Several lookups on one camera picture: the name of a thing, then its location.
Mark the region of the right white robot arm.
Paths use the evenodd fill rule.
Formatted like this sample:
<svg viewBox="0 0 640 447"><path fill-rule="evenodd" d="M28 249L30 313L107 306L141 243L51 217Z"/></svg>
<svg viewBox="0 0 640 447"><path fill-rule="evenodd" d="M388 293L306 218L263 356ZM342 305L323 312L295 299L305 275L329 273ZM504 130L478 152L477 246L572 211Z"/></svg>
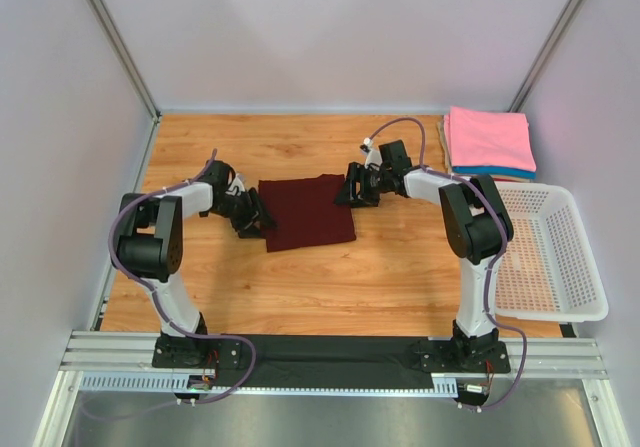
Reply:
<svg viewBox="0 0 640 447"><path fill-rule="evenodd" d="M360 146L365 162L349 164L337 205L376 207L384 193L427 201L441 208L446 238L460 261L460 305L448 341L429 341L423 356L430 365L485 365L499 353L493 317L496 279L513 226L493 179L487 175L454 178L412 164L400 140Z"/></svg>

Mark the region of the maroon t-shirt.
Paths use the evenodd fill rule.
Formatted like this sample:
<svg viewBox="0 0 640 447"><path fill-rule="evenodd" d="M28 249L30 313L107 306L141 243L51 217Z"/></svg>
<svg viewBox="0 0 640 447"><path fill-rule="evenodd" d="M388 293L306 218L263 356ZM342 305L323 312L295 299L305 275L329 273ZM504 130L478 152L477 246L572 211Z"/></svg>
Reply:
<svg viewBox="0 0 640 447"><path fill-rule="evenodd" d="M351 208L334 203L345 177L261 180L258 193L275 226L262 233L269 253L352 242L356 239Z"/></svg>

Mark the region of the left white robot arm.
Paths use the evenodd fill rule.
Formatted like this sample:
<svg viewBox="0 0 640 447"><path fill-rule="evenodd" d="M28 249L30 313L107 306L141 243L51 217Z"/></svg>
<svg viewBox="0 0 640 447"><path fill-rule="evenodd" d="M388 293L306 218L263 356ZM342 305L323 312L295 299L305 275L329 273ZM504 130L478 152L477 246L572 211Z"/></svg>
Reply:
<svg viewBox="0 0 640 447"><path fill-rule="evenodd" d="M228 220L241 239L262 236L276 225L254 188L246 188L233 167L209 159L195 177L150 193L123 195L109 231L113 267L146 291L161 332L152 365L211 368L216 338L190 300L181 274L184 221L214 214Z"/></svg>

